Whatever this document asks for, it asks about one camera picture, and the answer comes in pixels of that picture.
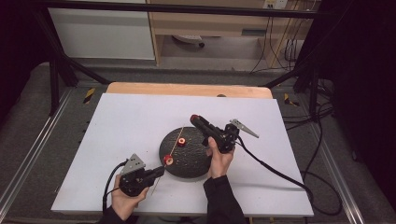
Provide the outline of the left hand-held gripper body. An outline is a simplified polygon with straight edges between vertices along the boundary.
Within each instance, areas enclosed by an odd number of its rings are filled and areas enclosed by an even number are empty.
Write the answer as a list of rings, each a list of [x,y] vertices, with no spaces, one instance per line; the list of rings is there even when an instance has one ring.
[[[146,183],[151,170],[146,170],[145,167],[146,164],[136,154],[131,156],[120,172],[120,189],[123,193],[135,197],[144,188],[152,186]]]

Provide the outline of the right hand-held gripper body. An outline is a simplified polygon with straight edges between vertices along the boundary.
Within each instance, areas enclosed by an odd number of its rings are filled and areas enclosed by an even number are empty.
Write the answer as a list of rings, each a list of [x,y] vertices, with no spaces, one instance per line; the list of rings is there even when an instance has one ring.
[[[231,119],[224,129],[220,129],[219,127],[216,127],[215,131],[218,137],[216,142],[219,151],[221,153],[227,153],[232,149],[234,149],[240,131],[248,133],[256,138],[259,138],[259,136],[256,133],[250,130],[249,127],[247,127],[238,119]]]

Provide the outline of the wooden table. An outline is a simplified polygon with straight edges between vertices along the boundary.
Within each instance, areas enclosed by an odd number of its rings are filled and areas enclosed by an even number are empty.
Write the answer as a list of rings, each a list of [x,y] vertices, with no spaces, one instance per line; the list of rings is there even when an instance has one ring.
[[[113,82],[108,85],[107,93],[185,95],[272,99],[273,94],[267,88],[238,85],[197,85],[171,83]]]

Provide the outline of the person's right hand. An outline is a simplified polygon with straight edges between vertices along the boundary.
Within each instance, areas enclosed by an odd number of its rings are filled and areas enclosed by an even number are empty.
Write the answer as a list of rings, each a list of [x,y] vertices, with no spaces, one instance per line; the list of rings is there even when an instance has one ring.
[[[206,155],[211,158],[211,162],[207,172],[207,177],[215,179],[227,175],[227,171],[233,160],[233,154],[233,149],[227,153],[221,153],[215,139],[213,137],[209,137]]]

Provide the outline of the black round textured plate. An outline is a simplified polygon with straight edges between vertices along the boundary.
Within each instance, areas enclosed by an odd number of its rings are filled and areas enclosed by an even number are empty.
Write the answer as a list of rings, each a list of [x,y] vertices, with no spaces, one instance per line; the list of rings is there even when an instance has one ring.
[[[159,158],[162,165],[164,165],[163,157],[172,149],[180,129],[173,130],[162,140],[159,148]],[[206,175],[210,158],[206,155],[206,147],[202,145],[204,138],[201,132],[194,127],[184,127],[180,137],[186,139],[186,145],[175,148],[172,154],[173,164],[167,166],[165,170],[171,175],[186,179]]]

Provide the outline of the white cabinet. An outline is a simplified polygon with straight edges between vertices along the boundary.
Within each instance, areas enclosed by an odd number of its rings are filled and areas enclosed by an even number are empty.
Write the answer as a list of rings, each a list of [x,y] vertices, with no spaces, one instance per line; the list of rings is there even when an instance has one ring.
[[[50,8],[64,52],[73,58],[155,58],[147,12]]]

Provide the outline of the thin wooden skewer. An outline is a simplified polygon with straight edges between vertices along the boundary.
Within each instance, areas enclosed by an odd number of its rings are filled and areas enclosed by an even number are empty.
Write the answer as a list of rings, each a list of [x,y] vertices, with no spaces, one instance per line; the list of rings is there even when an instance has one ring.
[[[178,140],[178,139],[180,138],[180,136],[181,136],[183,130],[184,130],[184,126],[181,127],[180,132],[179,132],[179,134],[178,134],[178,136],[177,136],[177,138],[176,138],[176,140],[175,140],[175,143],[174,143],[172,149],[171,149],[170,152],[167,154],[168,156],[167,156],[167,157],[165,156],[165,157],[163,158],[163,161],[164,161],[163,169],[164,169],[164,170],[165,170],[165,168],[166,168],[169,164],[171,164],[170,162],[173,162],[173,156],[172,156],[172,154],[173,154],[175,148],[179,145],[179,140]],[[156,180],[155,185],[154,185],[154,187],[153,187],[153,190],[152,190],[152,192],[150,193],[150,196],[152,196],[152,195],[154,194],[154,192],[155,192],[155,190],[156,190],[156,188],[157,188],[157,186],[158,186],[160,180],[161,180],[161,177],[158,177],[158,179]]]

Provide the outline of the white object under desk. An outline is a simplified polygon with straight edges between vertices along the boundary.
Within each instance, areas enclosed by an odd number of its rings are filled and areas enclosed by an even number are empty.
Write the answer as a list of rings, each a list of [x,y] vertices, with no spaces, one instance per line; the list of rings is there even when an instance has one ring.
[[[205,46],[203,39],[199,35],[174,35],[174,38],[184,43],[198,45],[200,48]]]

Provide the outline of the yellow black floor tape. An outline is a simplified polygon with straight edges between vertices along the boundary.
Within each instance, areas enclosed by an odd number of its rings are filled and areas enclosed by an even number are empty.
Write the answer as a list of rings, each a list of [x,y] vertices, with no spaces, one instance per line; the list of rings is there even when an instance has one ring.
[[[300,106],[298,102],[293,102],[287,93],[284,93],[284,103],[286,105]]]
[[[88,104],[90,102],[94,92],[95,92],[95,88],[90,88],[87,91],[86,96],[84,97],[84,100],[83,100],[83,104]]]

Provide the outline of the aluminium floor rail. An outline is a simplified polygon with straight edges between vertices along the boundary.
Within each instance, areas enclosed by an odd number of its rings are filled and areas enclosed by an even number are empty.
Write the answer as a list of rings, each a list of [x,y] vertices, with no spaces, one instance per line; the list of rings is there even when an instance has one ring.
[[[53,129],[55,128],[60,117],[62,116],[73,91],[74,88],[67,88],[64,91],[60,99],[59,107],[55,110],[54,114],[49,116],[49,118],[46,120],[45,125],[43,126],[38,137],[35,139],[34,143],[30,147],[27,155],[23,159],[16,174],[11,179],[4,194],[0,197],[0,220],[5,218],[8,210],[10,209],[11,205],[14,203],[15,198],[20,192],[24,181],[31,172],[42,149],[49,140]]]
[[[353,195],[347,185],[347,182],[345,181],[339,166],[337,165],[332,153],[330,152],[328,144],[326,143],[324,137],[320,136],[321,131],[319,126],[316,123],[311,124],[311,129],[312,132],[315,134],[316,138],[318,139],[321,157],[327,168],[332,183],[338,190],[349,223],[364,224],[364,218],[361,214],[361,210],[357,206]]]

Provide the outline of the white wall socket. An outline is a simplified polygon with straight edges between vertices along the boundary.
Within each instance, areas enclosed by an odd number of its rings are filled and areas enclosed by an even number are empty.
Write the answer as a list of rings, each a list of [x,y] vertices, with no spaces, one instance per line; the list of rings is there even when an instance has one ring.
[[[288,0],[264,0],[263,7],[269,9],[284,9]]]

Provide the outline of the black metal frame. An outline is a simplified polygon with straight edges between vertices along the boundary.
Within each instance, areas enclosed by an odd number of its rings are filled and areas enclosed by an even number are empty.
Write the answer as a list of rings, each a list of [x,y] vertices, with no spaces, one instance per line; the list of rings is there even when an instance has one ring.
[[[132,12],[155,12],[174,14],[207,14],[245,17],[269,17],[269,18],[297,18],[297,19],[327,19],[331,18],[330,12],[297,11],[285,9],[255,9],[246,7],[210,7],[210,6],[187,6],[169,4],[139,4],[117,2],[94,2],[72,0],[33,0],[29,2],[29,8],[48,42],[50,54],[50,84],[51,84],[51,111],[53,114],[59,106],[59,93],[57,74],[61,75],[67,86],[77,86],[78,79],[72,70],[77,68],[88,77],[101,84],[110,84],[111,81],[100,77],[82,64],[71,59],[64,53],[62,44],[56,38],[56,32],[50,29],[48,21],[43,17],[42,11],[47,8],[88,9],[109,11],[132,11]]]

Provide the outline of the light wooden desk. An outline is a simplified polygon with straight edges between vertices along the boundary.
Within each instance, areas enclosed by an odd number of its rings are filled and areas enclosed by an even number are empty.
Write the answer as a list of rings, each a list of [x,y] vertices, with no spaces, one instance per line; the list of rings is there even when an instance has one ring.
[[[176,4],[211,7],[264,8],[264,0],[146,0],[149,4]],[[288,0],[284,9],[314,11],[319,0]],[[207,14],[148,14],[155,60],[161,61],[163,38],[167,35],[247,36],[261,43],[269,67],[280,65],[281,49],[288,41],[305,40],[312,24],[309,19],[289,19]]]

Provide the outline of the person's left hand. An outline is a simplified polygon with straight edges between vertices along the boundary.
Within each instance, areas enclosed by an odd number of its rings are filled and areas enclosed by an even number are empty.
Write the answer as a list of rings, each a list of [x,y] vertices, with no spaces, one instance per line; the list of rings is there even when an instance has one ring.
[[[125,221],[132,215],[139,203],[146,199],[149,188],[144,188],[138,196],[130,197],[123,193],[119,186],[120,175],[116,175],[114,189],[111,192],[111,206],[118,217]]]

